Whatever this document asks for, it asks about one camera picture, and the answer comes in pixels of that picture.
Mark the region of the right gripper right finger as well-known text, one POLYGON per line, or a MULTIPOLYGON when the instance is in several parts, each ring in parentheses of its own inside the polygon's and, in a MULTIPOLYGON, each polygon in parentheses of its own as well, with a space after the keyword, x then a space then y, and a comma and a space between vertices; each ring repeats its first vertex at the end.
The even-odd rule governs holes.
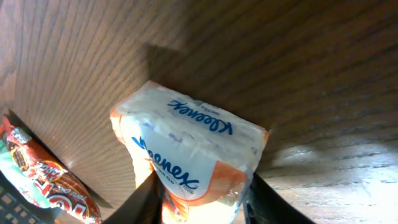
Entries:
POLYGON ((285 201, 257 173, 243 200, 246 224, 315 224, 285 201))

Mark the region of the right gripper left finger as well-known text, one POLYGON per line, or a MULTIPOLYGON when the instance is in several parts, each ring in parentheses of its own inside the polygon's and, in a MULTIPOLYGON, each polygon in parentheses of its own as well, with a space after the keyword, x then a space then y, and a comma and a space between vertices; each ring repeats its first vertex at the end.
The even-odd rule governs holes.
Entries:
POLYGON ((161 224, 163 197, 164 186, 153 172, 103 224, 161 224))

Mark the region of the orange chocolate bar wrapper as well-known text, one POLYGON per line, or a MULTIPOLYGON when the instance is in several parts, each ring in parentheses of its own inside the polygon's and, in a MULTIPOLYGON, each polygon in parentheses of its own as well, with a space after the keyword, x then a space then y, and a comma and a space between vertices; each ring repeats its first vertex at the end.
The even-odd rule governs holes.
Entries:
POLYGON ((58 159, 7 115, 1 122, 1 141, 22 173, 49 200, 82 223, 101 223, 101 213, 88 189, 58 159))

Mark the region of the teal snack wrapper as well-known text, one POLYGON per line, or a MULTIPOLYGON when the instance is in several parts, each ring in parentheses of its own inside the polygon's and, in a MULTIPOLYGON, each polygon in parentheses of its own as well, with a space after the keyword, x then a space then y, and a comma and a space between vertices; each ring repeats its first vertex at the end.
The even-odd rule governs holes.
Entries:
POLYGON ((3 141, 1 141, 1 172, 29 203, 39 208, 51 207, 49 200, 41 193, 34 181, 26 177, 13 161, 3 141))

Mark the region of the orange juice carton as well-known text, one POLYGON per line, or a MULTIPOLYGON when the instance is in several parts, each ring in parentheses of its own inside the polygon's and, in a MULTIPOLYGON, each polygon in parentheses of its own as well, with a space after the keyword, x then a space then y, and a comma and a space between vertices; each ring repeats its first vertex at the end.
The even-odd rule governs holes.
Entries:
POLYGON ((110 120, 136 185, 156 173, 164 186, 164 223, 234 220, 268 140, 263 127, 152 81, 110 120))

